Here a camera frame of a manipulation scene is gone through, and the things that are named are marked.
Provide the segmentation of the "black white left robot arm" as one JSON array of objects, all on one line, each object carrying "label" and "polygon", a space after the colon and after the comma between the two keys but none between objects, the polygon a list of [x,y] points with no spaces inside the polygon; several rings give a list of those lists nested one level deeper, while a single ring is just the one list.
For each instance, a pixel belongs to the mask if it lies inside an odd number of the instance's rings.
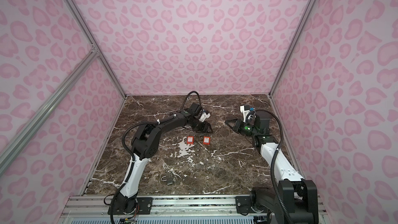
[{"label": "black white left robot arm", "polygon": [[115,192],[108,209],[110,216],[130,214],[138,208],[138,187],[149,160],[157,153],[163,134],[185,126],[193,132],[212,134],[207,119],[211,113],[200,104],[177,110],[164,119],[141,122],[127,129],[122,136],[122,146],[131,156],[123,183]]}]

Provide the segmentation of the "small black padlock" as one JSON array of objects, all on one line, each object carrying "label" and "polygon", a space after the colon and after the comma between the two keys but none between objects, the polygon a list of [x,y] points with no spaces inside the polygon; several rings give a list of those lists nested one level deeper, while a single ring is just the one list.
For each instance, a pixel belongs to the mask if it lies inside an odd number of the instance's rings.
[{"label": "small black padlock", "polygon": [[164,175],[161,177],[161,182],[165,183],[166,185],[173,185],[176,181],[173,175]]}]

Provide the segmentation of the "red padlock with steel shackle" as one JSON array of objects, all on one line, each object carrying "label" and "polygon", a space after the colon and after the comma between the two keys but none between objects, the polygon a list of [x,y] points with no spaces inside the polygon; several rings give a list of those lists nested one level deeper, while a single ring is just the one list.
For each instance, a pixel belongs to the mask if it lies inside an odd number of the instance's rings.
[{"label": "red padlock with steel shackle", "polygon": [[187,136],[186,143],[187,143],[188,145],[193,145],[193,144],[194,144],[194,136],[193,136],[193,135]]}]

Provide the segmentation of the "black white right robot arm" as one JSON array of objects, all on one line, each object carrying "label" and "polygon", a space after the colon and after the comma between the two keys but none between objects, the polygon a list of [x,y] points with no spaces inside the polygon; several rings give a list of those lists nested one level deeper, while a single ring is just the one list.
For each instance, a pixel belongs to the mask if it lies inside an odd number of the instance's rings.
[{"label": "black white right robot arm", "polygon": [[233,132],[251,138],[252,146],[269,164],[271,187],[254,187],[247,204],[237,203],[237,212],[267,213],[266,222],[317,224],[318,190],[283,154],[284,132],[278,117],[267,110],[244,110],[243,119],[226,120]]}]

